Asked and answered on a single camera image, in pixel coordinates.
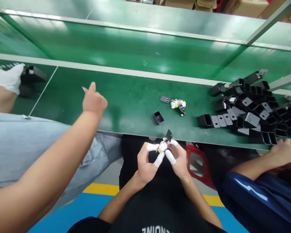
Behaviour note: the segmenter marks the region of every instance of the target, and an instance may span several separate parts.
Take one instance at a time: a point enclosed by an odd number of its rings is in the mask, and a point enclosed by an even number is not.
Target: black t-shirt
[[[204,220],[181,185],[157,177],[127,203],[113,224],[88,217],[72,232],[182,233],[225,232]]]

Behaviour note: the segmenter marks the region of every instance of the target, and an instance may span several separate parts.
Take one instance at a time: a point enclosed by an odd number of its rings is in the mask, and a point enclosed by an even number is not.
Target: leg
[[[0,113],[0,187],[17,181],[69,125]],[[75,199],[112,162],[121,157],[121,138],[97,133],[74,177],[50,212]]]

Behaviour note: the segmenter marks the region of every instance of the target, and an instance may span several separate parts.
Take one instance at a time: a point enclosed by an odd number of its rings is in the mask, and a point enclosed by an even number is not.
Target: small toy figure
[[[175,160],[174,156],[172,155],[171,151],[168,149],[168,146],[167,146],[168,144],[177,146],[178,142],[175,141],[174,139],[172,139],[169,142],[167,138],[163,138],[163,141],[161,141],[160,144],[151,144],[151,143],[149,143],[147,145],[146,148],[147,148],[148,152],[154,151],[154,150],[159,152],[159,155],[158,155],[157,159],[154,162],[155,166],[159,167],[161,165],[165,154],[166,154],[166,157],[167,157],[167,159],[169,160],[169,162],[171,164],[175,164],[176,163],[176,160]]]
[[[181,116],[185,115],[185,106],[186,106],[186,102],[184,100],[179,100],[179,99],[172,99],[170,101],[170,107],[171,109],[175,109],[175,108],[179,108],[180,112],[181,112]]]

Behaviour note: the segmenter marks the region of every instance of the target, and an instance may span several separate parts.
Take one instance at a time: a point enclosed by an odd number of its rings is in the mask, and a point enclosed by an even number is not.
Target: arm
[[[273,146],[269,153],[244,162],[232,168],[231,172],[237,172],[254,181],[264,172],[288,163],[291,163],[291,140],[280,139],[278,145]]]
[[[90,148],[107,101],[92,83],[84,112],[15,184],[0,189],[0,232],[27,232],[56,203]]]
[[[112,224],[133,195],[143,189],[154,178],[158,167],[154,163],[148,162],[149,152],[147,151],[147,145],[147,142],[143,144],[137,156],[138,171],[136,171],[130,181],[106,205],[99,214],[99,219]]]
[[[223,229],[222,224],[215,214],[215,212],[211,209],[208,202],[205,200],[203,195],[200,193],[198,188],[196,187],[188,169],[187,169],[187,153],[186,151],[177,144],[168,145],[172,154],[174,155],[176,162],[172,164],[172,168],[175,174],[181,180],[182,186],[187,197],[191,200],[194,207],[201,214],[201,216],[208,222],[216,225],[217,227]]]

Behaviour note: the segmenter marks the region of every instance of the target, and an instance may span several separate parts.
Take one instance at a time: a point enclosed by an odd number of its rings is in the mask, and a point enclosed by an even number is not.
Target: person
[[[280,139],[263,156],[245,148],[198,146],[222,203],[249,232],[291,232],[290,139]]]
[[[99,216],[74,224],[73,232],[225,232],[187,170],[186,151],[169,144],[176,162],[147,151],[147,138],[123,135],[120,191]]]
[[[120,136],[96,132],[107,101],[95,83],[84,88],[83,113],[72,127],[8,114],[22,70],[0,69],[0,232],[29,230],[122,157]]]

